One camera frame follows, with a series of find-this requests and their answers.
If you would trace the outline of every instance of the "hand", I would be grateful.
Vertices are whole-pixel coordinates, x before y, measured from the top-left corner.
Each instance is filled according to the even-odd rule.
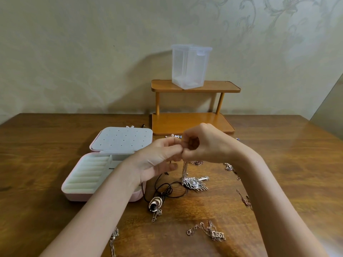
[[[157,139],[127,158],[134,165],[133,168],[138,170],[140,183],[164,172],[176,170],[177,164],[169,161],[181,160],[183,148],[180,144],[181,140],[176,137]]]
[[[182,159],[214,163],[233,162],[252,151],[249,147],[218,130],[211,124],[201,123],[182,135]]]

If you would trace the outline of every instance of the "pink jewelry box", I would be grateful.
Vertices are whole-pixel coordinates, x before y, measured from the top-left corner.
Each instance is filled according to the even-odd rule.
[[[81,157],[62,184],[62,192],[70,201],[88,201],[106,177],[124,159],[152,143],[148,128],[107,127],[92,141],[91,153]],[[143,197],[139,185],[130,202]]]

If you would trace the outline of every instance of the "shelf leg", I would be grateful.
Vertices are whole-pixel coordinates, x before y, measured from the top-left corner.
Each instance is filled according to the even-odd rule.
[[[160,93],[156,92],[156,115],[160,114]]]
[[[220,112],[220,108],[222,106],[223,99],[224,99],[224,94],[225,93],[220,93],[220,98],[219,98],[219,102],[218,102],[218,106],[217,106],[217,111],[215,112],[215,114],[219,114],[219,112]]]

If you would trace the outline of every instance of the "jewelry box lid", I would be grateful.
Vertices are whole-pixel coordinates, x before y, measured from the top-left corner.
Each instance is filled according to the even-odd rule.
[[[133,154],[152,143],[152,129],[107,127],[103,129],[89,148],[108,154]]]

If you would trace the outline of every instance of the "left hand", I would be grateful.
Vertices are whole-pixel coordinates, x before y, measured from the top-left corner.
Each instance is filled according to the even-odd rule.
[[[135,152],[128,160],[139,171],[141,183],[164,172],[176,170],[177,164],[169,163],[169,161],[180,161],[182,151],[181,140],[168,137],[155,140]]]

